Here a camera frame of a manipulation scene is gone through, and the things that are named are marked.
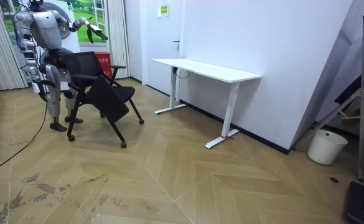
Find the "door handle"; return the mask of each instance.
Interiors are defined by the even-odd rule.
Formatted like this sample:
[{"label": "door handle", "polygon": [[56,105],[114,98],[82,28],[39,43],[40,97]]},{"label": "door handle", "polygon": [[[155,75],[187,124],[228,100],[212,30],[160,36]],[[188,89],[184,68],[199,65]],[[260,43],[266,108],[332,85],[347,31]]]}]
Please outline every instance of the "door handle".
[{"label": "door handle", "polygon": [[179,51],[180,41],[179,40],[174,40],[174,43],[177,43],[177,51]]}]

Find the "white desk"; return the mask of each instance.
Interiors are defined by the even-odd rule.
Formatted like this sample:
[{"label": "white desk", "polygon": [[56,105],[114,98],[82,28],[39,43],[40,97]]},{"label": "white desk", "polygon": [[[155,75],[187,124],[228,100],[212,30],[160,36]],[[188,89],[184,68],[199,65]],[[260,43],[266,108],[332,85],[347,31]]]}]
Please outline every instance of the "white desk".
[{"label": "white desk", "polygon": [[155,62],[163,63],[171,66],[170,70],[170,95],[169,95],[169,107],[155,111],[155,114],[160,114],[166,111],[175,110],[177,108],[184,107],[186,105],[177,105],[175,101],[176,93],[176,70],[177,68],[193,72],[197,75],[202,75],[208,78],[213,78],[223,82],[231,83],[231,90],[229,100],[227,103],[225,122],[223,123],[222,135],[210,142],[205,147],[210,149],[214,145],[226,140],[228,137],[238,133],[239,130],[233,129],[230,131],[231,117],[233,116],[234,106],[238,94],[238,87],[240,82],[261,78],[262,75],[243,72],[231,68],[225,68],[216,65],[210,65],[207,63],[196,62],[187,59],[153,59]]}]

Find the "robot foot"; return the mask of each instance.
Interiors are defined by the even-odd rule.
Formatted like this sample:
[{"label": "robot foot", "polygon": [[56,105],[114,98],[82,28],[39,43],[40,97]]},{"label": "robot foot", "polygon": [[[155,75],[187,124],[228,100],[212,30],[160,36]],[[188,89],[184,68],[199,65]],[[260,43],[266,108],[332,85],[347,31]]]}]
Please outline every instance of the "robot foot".
[{"label": "robot foot", "polygon": [[[68,116],[66,116],[66,117],[64,118],[64,121],[65,121],[65,122],[71,122],[71,118],[70,118],[70,117],[68,117]],[[82,120],[82,119],[75,118],[74,123],[79,124],[79,123],[82,123],[82,122],[83,122],[83,120]]]},{"label": "robot foot", "polygon": [[50,128],[55,130],[55,131],[58,131],[58,132],[65,132],[67,130],[66,127],[62,126],[59,123],[55,123],[55,124],[51,123]]}]

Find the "black chair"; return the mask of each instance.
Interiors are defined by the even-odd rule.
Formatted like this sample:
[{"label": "black chair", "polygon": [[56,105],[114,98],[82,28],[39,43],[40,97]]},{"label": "black chair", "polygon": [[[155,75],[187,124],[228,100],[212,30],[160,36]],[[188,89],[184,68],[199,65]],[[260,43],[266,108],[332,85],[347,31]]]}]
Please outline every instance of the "black chair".
[{"label": "black chair", "polygon": [[[68,85],[77,91],[75,106],[72,110],[70,126],[67,132],[68,140],[75,140],[75,136],[72,135],[72,129],[77,117],[78,108],[85,104],[91,104],[99,110],[100,117],[107,118],[121,140],[121,147],[125,148],[125,139],[115,125],[115,122],[129,112],[125,102],[130,102],[139,118],[139,123],[144,124],[144,120],[132,101],[135,89],[130,86],[122,86],[115,81],[118,69],[126,67],[109,65],[109,67],[114,68],[113,76],[110,78],[104,74],[94,52],[66,54],[62,56],[62,60],[66,64],[72,80]],[[70,91],[66,91],[64,95],[67,98],[73,97]]]}]

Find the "herringbone parquet floor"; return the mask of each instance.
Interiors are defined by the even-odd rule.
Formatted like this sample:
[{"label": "herringbone parquet floor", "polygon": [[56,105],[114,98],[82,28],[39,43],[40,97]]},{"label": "herringbone parquet floor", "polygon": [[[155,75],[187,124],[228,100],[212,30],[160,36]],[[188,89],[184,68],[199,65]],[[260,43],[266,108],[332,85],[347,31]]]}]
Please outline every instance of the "herringbone parquet floor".
[{"label": "herringbone parquet floor", "polygon": [[[0,168],[0,224],[343,223],[345,191],[355,180],[349,149],[334,165],[304,152],[285,156],[244,134],[215,146],[222,124],[190,109],[155,115],[168,97],[132,80],[135,104],[118,121],[128,147],[90,105],[75,142],[44,128]],[[62,105],[61,119],[65,116]],[[42,122],[31,89],[0,92],[0,163],[25,146]],[[339,184],[329,180],[335,177]]]}]

